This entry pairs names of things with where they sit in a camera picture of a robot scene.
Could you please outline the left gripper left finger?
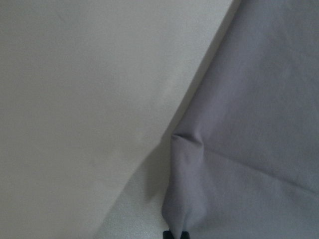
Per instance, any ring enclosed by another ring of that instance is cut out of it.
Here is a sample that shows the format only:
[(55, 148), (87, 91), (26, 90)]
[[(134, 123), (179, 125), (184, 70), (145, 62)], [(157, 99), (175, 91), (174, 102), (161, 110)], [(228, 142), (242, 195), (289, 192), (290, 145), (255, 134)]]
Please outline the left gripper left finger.
[(174, 236), (171, 231), (164, 231), (162, 236), (163, 239), (174, 239)]

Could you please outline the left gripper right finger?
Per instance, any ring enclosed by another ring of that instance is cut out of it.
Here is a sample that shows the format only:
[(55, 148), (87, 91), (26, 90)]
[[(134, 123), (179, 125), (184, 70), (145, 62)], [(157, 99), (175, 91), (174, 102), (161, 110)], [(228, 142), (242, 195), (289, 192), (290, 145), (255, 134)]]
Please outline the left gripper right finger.
[(190, 234), (187, 231), (181, 233), (180, 239), (190, 239)]

